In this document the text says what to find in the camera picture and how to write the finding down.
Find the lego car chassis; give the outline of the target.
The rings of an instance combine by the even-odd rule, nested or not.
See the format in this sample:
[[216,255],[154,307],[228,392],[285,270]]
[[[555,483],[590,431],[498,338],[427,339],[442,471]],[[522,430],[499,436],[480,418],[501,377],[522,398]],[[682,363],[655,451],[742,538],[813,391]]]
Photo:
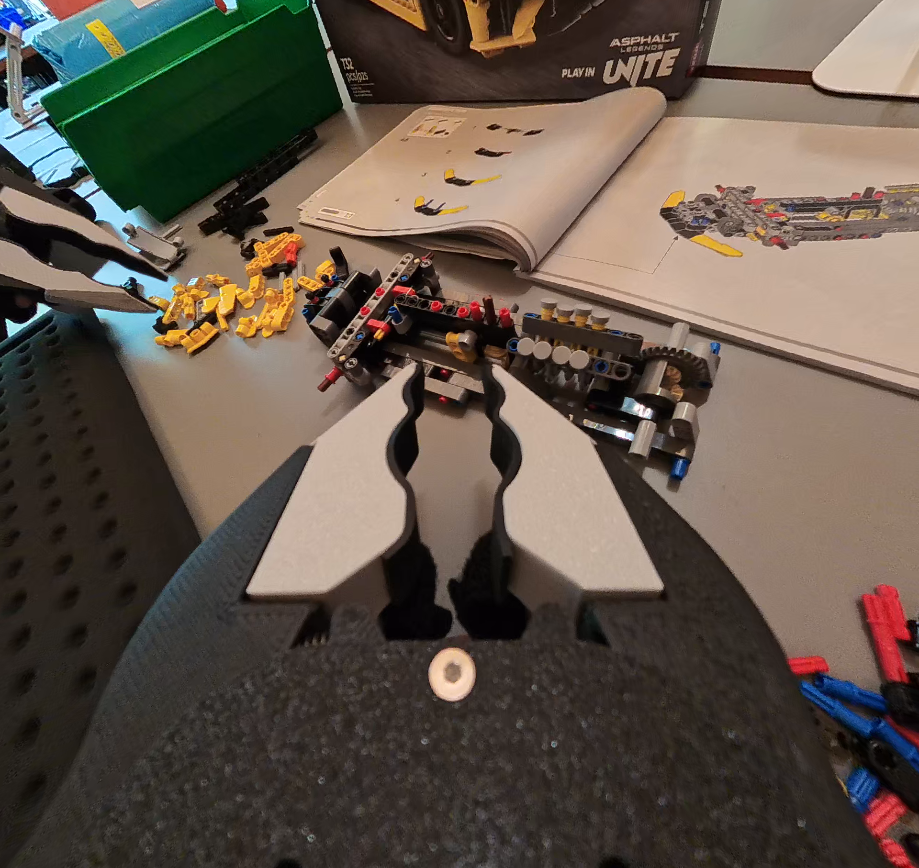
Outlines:
[[425,392],[463,407],[484,398],[487,367],[519,379],[573,424],[624,445],[637,461],[666,460],[680,484],[695,457],[698,413],[718,374],[718,342],[689,342],[674,323],[662,343],[617,330],[599,307],[544,298],[536,311],[446,292],[431,254],[385,272],[350,270],[342,250],[300,277],[303,313],[339,380],[377,387],[420,366]]

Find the black lego frame piece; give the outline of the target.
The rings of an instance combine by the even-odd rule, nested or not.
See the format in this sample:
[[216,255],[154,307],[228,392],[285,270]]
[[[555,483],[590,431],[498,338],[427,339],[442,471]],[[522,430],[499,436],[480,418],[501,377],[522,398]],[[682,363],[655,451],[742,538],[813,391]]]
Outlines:
[[235,187],[213,203],[214,213],[200,222],[202,235],[220,232],[241,241],[247,231],[264,225],[269,203],[263,193],[294,169],[317,142],[315,128],[306,128],[241,173]]

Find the grey lego piece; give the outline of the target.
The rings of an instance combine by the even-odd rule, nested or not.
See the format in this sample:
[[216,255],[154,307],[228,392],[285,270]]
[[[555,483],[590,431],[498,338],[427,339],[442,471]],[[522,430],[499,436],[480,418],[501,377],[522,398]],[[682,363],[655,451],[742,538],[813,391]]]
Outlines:
[[182,226],[179,224],[154,232],[127,223],[123,226],[122,232],[132,247],[165,272],[177,268],[189,252],[189,246],[181,235]]

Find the pile of small lego pins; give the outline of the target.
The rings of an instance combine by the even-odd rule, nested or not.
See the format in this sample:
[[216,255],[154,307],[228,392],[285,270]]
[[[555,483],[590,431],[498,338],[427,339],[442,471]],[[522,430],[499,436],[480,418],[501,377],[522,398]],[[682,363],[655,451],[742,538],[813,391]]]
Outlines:
[[918,865],[918,675],[903,653],[917,651],[917,618],[899,591],[881,584],[860,599],[879,670],[879,689],[833,676],[824,657],[789,657],[850,804],[890,866]]

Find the light blue wrapped package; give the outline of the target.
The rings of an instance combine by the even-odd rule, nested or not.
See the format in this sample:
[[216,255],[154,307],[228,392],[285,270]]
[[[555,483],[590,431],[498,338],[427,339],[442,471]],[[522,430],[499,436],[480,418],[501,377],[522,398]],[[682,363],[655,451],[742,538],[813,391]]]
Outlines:
[[59,81],[74,81],[216,8],[215,0],[103,0],[30,40]]

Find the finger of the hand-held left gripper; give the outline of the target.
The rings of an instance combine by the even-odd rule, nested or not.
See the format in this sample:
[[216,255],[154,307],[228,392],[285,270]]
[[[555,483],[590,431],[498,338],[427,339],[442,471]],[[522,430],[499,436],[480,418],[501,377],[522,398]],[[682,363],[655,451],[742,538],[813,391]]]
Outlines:
[[121,238],[71,208],[52,203],[50,197],[39,196],[38,192],[2,186],[1,203],[6,211],[6,228],[13,241],[23,244],[39,239],[63,242],[146,277],[167,280],[167,272],[132,250]]
[[47,265],[15,242],[1,242],[2,289],[62,310],[155,314],[155,304],[127,288]]

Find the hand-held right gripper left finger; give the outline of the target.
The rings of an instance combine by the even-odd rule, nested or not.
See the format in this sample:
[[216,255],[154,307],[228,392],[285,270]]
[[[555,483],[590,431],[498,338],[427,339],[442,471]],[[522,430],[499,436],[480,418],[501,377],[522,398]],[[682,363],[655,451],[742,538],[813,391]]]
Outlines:
[[449,633],[452,614],[436,604],[436,565],[407,480],[423,406],[423,367],[409,363],[318,437],[247,599],[310,601],[326,612],[362,605],[389,638]]

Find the white stand base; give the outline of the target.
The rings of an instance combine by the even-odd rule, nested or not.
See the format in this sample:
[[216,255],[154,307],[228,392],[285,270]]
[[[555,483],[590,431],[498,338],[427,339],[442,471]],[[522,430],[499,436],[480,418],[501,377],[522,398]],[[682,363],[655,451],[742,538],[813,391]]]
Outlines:
[[811,73],[829,93],[918,99],[918,0],[882,0]]

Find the green plastic bin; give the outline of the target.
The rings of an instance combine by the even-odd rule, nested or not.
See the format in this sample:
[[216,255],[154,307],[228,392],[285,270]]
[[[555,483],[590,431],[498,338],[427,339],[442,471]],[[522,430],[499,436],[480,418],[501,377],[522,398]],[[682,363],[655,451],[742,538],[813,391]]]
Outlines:
[[46,93],[122,210],[176,217],[343,107],[313,0],[237,0]]

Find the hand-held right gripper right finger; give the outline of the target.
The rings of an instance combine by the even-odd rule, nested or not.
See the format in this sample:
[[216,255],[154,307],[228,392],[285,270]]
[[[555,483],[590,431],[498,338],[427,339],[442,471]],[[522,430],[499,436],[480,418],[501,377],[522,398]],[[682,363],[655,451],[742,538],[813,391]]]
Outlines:
[[500,481],[448,593],[473,640],[514,640],[545,604],[647,601],[664,584],[597,444],[500,367],[483,377]]

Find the lego set box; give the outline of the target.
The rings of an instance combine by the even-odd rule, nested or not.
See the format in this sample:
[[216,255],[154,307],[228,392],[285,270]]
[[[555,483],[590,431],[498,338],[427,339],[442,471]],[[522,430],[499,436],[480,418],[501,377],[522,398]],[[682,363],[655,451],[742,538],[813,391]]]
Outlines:
[[720,0],[315,0],[357,103],[676,99]]

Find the pile of yellow lego pieces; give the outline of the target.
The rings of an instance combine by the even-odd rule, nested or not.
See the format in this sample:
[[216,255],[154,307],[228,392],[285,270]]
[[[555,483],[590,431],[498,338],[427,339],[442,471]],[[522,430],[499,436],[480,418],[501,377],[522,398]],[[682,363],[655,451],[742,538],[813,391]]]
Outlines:
[[[303,239],[293,272],[285,270],[282,250],[296,235]],[[241,281],[220,273],[190,278],[173,285],[164,298],[145,295],[158,309],[155,344],[196,356],[224,335],[244,341],[270,339],[285,333],[297,312],[298,296],[307,305],[318,304],[336,276],[336,263],[326,259],[311,272],[303,267],[305,240],[300,233],[280,235],[256,244],[256,254],[245,260]]]

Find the white instruction booklet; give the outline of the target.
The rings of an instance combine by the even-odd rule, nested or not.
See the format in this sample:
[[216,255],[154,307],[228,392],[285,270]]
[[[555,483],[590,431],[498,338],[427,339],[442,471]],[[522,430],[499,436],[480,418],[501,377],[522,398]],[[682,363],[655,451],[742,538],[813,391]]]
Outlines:
[[666,116],[662,94],[428,105],[300,205],[362,238],[917,393],[916,127]]

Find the white metal bracket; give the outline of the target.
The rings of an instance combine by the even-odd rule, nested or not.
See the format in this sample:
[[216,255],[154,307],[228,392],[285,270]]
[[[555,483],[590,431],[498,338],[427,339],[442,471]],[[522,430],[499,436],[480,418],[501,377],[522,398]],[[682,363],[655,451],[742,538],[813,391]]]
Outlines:
[[17,125],[22,129],[36,127],[47,116],[41,104],[27,107],[25,104],[22,73],[23,28],[17,23],[10,27],[1,26],[6,48],[6,101],[7,108]]

